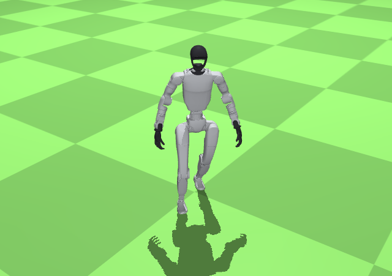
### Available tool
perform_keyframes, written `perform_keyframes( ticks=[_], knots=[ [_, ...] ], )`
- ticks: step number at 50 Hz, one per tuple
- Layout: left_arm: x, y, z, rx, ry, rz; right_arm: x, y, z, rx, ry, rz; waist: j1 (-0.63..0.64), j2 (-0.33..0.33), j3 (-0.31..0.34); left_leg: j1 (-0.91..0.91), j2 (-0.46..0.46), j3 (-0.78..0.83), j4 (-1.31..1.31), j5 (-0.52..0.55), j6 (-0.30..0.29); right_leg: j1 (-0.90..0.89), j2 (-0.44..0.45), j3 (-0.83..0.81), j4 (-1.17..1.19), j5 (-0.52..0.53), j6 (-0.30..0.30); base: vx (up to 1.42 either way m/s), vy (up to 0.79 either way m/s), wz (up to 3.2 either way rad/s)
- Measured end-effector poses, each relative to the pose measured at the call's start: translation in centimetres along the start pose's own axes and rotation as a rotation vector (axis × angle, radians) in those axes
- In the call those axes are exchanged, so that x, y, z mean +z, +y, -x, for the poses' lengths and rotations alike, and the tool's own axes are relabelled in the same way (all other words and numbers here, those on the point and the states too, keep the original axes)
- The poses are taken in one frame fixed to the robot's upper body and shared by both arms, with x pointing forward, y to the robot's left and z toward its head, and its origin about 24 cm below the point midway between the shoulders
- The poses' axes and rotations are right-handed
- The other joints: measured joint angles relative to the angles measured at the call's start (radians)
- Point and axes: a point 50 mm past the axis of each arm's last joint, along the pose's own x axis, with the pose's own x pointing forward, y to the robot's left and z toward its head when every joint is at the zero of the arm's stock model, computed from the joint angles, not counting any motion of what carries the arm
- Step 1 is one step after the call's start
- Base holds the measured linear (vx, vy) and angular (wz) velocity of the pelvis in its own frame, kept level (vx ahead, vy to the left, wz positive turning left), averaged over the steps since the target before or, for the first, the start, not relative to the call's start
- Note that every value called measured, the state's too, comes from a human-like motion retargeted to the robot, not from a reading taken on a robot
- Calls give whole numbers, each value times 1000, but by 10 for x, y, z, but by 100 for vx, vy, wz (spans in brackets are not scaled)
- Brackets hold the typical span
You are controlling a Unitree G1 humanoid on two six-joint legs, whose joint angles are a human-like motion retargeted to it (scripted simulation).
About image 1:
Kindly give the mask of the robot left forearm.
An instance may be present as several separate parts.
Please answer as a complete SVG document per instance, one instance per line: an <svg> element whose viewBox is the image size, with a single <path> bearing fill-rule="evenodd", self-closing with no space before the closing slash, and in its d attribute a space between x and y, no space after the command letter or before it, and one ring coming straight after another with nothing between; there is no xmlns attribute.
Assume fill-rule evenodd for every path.
<svg viewBox="0 0 392 276"><path fill-rule="evenodd" d="M233 126L233 121L234 120L238 121L238 125L240 125L240 121L238 119L238 114L237 114L237 111L236 111L236 108L235 108L235 103L234 103L233 97L232 97L231 94L229 94L229 96L230 96L231 103L229 103L226 106L226 108L228 110L228 114L230 116L230 119L232 120L232 126Z"/></svg>

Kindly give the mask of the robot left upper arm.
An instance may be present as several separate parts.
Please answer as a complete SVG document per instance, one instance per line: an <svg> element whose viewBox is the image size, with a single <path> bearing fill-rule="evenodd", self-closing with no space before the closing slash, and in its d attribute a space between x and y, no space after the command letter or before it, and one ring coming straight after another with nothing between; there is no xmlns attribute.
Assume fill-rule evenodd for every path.
<svg viewBox="0 0 392 276"><path fill-rule="evenodd" d="M229 96L229 91L228 91L228 86L225 82L225 79L222 75L221 72L218 71L211 71L212 76L213 76L213 81L215 84L217 84L217 87L219 88L220 92L222 93L221 99L224 104L230 103L230 96Z"/></svg>

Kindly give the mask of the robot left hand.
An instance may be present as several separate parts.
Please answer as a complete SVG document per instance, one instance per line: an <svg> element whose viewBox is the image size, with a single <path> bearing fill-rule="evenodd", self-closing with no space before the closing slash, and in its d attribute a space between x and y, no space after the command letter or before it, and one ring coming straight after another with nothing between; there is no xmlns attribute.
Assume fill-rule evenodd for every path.
<svg viewBox="0 0 392 276"><path fill-rule="evenodd" d="M241 133L241 129L240 129L240 125L238 125L238 121L234 120L233 121L233 128L236 129L236 133L237 133L237 139L236 142L239 140L239 143L235 146L235 147L239 147L242 143L242 133Z"/></svg>

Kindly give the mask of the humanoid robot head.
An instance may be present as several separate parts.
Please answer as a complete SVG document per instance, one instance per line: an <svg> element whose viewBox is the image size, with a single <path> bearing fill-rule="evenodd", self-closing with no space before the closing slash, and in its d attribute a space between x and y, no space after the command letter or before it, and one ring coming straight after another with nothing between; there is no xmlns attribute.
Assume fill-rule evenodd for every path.
<svg viewBox="0 0 392 276"><path fill-rule="evenodd" d="M206 62L207 62L207 58L208 58L205 47L203 47L201 45L196 45L196 46L192 47L192 49L190 51L190 58L191 58L191 63L192 63L193 68L189 69L189 71L194 69L195 72L191 71L194 75L204 74L205 71L201 72L201 70L205 67ZM204 64L193 63L193 60L197 60L197 59L205 60ZM204 70L206 70L206 69L204 69Z"/></svg>

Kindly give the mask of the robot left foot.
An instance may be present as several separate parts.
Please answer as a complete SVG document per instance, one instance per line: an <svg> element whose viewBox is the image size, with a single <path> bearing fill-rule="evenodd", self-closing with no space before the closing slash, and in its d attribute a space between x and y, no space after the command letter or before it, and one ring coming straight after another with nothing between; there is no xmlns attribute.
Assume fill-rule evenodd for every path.
<svg viewBox="0 0 392 276"><path fill-rule="evenodd" d="M201 178L196 178L196 175L194 176L194 182L195 182L195 187L198 189L198 190L204 190L205 189L205 185L204 185L204 183L203 183L203 181L202 181L202 179Z"/></svg>

